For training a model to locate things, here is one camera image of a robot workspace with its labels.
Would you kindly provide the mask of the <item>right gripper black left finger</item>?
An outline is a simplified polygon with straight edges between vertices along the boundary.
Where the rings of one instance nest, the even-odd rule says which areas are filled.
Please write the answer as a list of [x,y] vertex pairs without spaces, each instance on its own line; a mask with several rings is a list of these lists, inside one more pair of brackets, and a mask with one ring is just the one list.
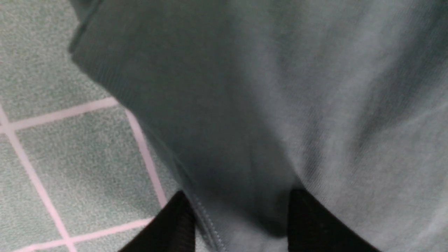
[[194,252],[195,213],[182,191],[120,252]]

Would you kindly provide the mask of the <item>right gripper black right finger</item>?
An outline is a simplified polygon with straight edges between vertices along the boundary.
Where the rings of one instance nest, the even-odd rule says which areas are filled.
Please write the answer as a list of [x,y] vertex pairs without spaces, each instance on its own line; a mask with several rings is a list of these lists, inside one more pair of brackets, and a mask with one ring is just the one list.
[[294,189],[288,204],[289,252],[377,252],[307,190]]

